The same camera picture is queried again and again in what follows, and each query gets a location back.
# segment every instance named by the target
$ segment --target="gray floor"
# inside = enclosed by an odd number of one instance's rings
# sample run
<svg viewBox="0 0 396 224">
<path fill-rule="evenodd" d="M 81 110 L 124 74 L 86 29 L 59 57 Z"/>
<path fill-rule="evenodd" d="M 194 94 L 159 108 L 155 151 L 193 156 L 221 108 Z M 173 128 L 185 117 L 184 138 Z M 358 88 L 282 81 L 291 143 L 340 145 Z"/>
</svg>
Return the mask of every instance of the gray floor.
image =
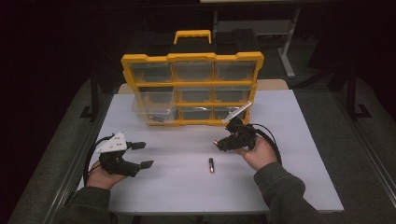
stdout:
<svg viewBox="0 0 396 224">
<path fill-rule="evenodd" d="M 279 42 L 264 39 L 265 62 L 259 78 L 282 78 L 293 85 L 312 77 L 318 70 L 306 65 L 315 45 L 313 39 L 293 40 L 289 58 L 296 78 L 288 79 L 276 53 Z M 344 212 L 323 216 L 329 223 L 394 223 L 395 206 L 371 163 L 372 154 L 367 151 L 374 151 L 390 178 L 396 179 L 396 123 L 376 100 L 371 88 L 360 79 L 357 103 L 365 105 L 372 118 L 352 121 L 345 112 L 345 91 L 333 93 L 325 88 L 330 77 L 310 88 L 295 91 L 320 156 L 345 207 Z M 90 122 L 79 117 L 84 106 L 90 104 L 89 84 L 81 87 L 67 110 L 9 223 L 50 223 L 52 208 L 62 205 L 61 196 L 69 193 L 65 186 L 77 183 L 70 174 L 78 174 L 82 169 L 82 161 L 76 155 L 86 154 L 78 149 L 87 148 L 87 139 L 91 143 L 94 141 L 101 123 L 100 119 Z M 110 100 L 111 95 L 101 95 L 102 114 L 106 113 Z M 132 219 L 120 216 L 120 223 L 131 223 Z M 142 217 L 141 223 L 198 223 L 200 219 L 192 216 Z M 261 223 L 261 217 L 206 216 L 203 221 Z"/>
</svg>

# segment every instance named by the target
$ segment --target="black electronic device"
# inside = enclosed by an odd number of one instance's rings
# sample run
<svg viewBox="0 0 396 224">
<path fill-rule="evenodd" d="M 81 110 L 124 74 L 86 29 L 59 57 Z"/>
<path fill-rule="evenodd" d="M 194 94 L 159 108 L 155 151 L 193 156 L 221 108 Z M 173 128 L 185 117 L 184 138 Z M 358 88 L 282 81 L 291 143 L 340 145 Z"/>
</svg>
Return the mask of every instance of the black electronic device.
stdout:
<svg viewBox="0 0 396 224">
<path fill-rule="evenodd" d="M 103 141 L 107 142 L 102 144 L 99 148 L 96 148 Z M 90 156 L 87 157 L 87 160 L 85 162 L 85 168 L 83 173 L 84 185 L 87 183 L 89 173 L 92 170 L 96 169 L 98 166 L 101 166 L 110 174 L 127 175 L 131 177 L 135 177 L 137 173 L 142 169 L 150 168 L 154 161 L 142 161 L 140 162 L 140 164 L 136 164 L 126 161 L 122 157 L 128 149 L 135 150 L 144 148 L 145 146 L 146 143 L 144 142 L 126 142 L 123 133 L 117 133 L 112 134 L 111 136 L 103 137 L 94 144 L 89 153 Z M 88 171 L 89 163 L 92 157 L 92 153 L 94 151 L 100 153 L 100 164 L 92 167 L 91 170 Z"/>
<path fill-rule="evenodd" d="M 127 142 L 126 144 L 127 149 L 130 148 L 131 150 L 144 148 L 146 145 L 146 143 L 144 142 Z M 140 162 L 140 164 L 136 164 L 125 161 L 122 158 L 125 152 L 126 150 L 101 153 L 101 155 L 99 156 L 99 161 L 102 168 L 110 174 L 135 177 L 140 170 L 148 169 L 151 167 L 152 163 L 154 163 L 154 161 L 142 161 Z"/>
<path fill-rule="evenodd" d="M 230 132 L 228 137 L 222 138 L 219 141 L 214 141 L 213 143 L 221 151 L 234 150 L 241 147 L 247 147 L 248 149 L 253 149 L 256 145 L 256 136 L 259 135 L 264 138 L 272 147 L 276 154 L 277 161 L 282 164 L 279 149 L 276 145 L 276 140 L 271 134 L 272 139 L 260 129 L 255 129 L 253 126 L 258 125 L 271 132 L 260 124 L 244 124 L 241 119 L 234 117 L 226 126 L 226 130 Z"/>
</svg>

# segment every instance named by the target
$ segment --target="yellow organizer box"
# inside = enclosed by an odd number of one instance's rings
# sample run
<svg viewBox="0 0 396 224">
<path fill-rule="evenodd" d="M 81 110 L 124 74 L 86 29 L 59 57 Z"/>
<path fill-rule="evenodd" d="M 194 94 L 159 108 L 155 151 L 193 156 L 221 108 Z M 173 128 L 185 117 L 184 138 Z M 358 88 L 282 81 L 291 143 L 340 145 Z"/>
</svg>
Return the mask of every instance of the yellow organizer box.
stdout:
<svg viewBox="0 0 396 224">
<path fill-rule="evenodd" d="M 251 30 L 228 33 L 139 32 L 121 62 L 134 91 L 133 111 L 148 125 L 225 125 L 231 111 L 254 103 L 264 57 Z M 249 108 L 238 115 L 245 123 Z"/>
</svg>

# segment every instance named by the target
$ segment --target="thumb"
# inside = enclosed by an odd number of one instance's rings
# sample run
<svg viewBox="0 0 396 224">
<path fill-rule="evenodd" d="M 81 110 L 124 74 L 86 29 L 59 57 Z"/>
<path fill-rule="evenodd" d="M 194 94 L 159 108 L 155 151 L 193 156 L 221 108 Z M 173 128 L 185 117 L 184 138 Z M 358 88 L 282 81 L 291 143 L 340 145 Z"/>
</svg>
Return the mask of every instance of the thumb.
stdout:
<svg viewBox="0 0 396 224">
<path fill-rule="evenodd" d="M 248 153 L 246 150 L 244 150 L 243 148 L 238 148 L 235 150 L 236 153 L 238 153 L 239 155 L 241 155 L 242 157 L 245 158 L 245 155 Z"/>
</svg>

